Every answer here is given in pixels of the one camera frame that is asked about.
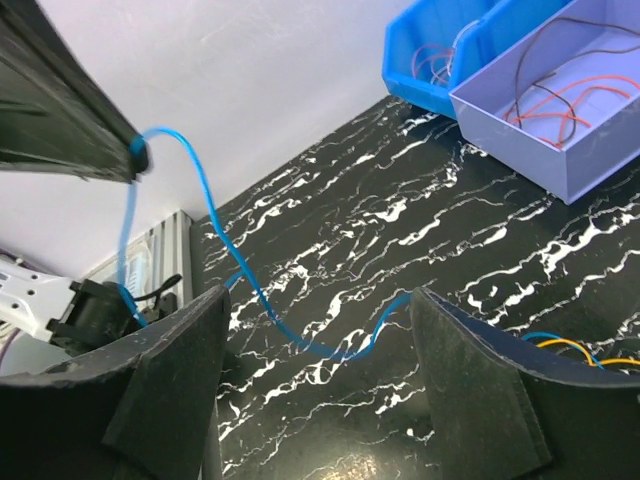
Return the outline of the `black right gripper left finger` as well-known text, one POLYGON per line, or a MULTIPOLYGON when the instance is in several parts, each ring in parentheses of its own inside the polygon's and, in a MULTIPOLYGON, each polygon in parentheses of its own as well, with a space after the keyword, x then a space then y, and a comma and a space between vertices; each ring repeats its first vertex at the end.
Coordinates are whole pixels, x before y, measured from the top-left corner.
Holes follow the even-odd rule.
POLYGON ((5 479, 218 479, 216 394, 230 322, 214 287, 42 373, 1 380, 5 479))

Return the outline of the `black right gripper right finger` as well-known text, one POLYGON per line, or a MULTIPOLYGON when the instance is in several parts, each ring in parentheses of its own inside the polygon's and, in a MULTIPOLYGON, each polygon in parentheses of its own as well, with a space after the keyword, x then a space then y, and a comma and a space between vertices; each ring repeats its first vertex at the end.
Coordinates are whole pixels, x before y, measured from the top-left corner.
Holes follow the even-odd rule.
POLYGON ((410 318, 443 478, 638 478, 638 376, 538 348, 428 288, 410 318))

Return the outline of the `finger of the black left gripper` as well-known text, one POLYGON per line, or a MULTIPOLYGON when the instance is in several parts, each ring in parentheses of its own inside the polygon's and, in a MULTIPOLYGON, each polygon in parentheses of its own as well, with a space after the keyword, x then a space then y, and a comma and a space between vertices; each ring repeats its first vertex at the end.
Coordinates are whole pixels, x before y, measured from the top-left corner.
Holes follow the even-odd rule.
POLYGON ((1 4, 1 168, 130 183, 150 167, 138 131, 35 1, 1 4))

